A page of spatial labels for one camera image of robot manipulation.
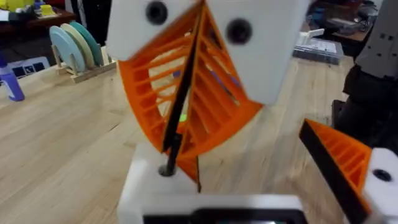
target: paper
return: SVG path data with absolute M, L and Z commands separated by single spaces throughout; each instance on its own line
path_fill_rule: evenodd
M 309 44 L 299 45 L 299 46 L 316 49 L 316 50 L 322 50 L 322 51 L 326 51 L 326 52 L 331 52 L 334 54 L 337 53 L 336 45 L 334 43 L 326 42 L 326 41 L 322 41 L 322 40 L 312 39 L 312 40 L 310 40 Z
M 9 20 L 8 19 L 8 14 L 9 13 L 10 13 L 9 11 L 5 11 L 5 10 L 1 10 L 0 9 L 0 21 L 7 22 Z

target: wooden stand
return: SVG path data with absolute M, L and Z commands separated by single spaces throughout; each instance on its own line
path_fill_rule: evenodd
M 80 83 L 84 80 L 87 80 L 89 78 L 95 77 L 101 73 L 104 73 L 110 69 L 116 68 L 116 62 L 112 60 L 108 54 L 106 53 L 106 50 L 104 47 L 101 48 L 102 51 L 102 56 L 103 56 L 103 61 L 104 65 L 102 66 L 96 66 L 94 68 L 89 68 L 88 70 L 84 72 L 77 72 L 76 66 L 75 66 L 75 58 L 73 55 L 69 55 L 70 60 L 72 62 L 71 67 L 66 65 L 65 63 L 61 63 L 61 59 L 59 57 L 58 49 L 55 45 L 51 45 L 52 52 L 55 57 L 55 61 L 57 63 L 58 68 L 56 69 L 57 75 L 70 75 L 70 78 L 75 82 L 75 83 Z

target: blue bottle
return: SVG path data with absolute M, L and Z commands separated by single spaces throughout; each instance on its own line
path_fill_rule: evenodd
M 25 99 L 25 95 L 18 84 L 18 79 L 14 72 L 8 67 L 7 62 L 0 54 L 0 80 L 6 87 L 10 100 L 21 101 Z

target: wooden workbench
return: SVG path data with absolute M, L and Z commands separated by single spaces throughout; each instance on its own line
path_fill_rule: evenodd
M 330 123 L 352 64 L 292 59 L 276 105 L 201 156 L 203 192 L 297 194 L 310 223 L 341 223 L 298 131 L 304 117 Z M 0 87 L 0 223 L 117 223 L 134 148 L 146 141 L 117 72 L 78 85 L 52 69 L 20 81 L 22 102 Z

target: orange 3d printed part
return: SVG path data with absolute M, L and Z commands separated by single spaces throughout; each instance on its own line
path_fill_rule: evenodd
M 119 70 L 131 108 L 149 141 L 159 151 L 168 151 L 167 128 L 182 134 L 177 165 L 193 180 L 198 178 L 197 156 L 230 138 L 262 107 L 247 98 L 203 2 L 133 58 L 120 61 Z M 184 92 L 187 108 L 182 108 Z M 186 121 L 177 123 L 180 113 L 173 110 L 186 110 Z
M 306 119 L 300 138 L 317 163 L 350 223 L 362 223 L 370 207 L 362 196 L 371 148 L 326 125 Z

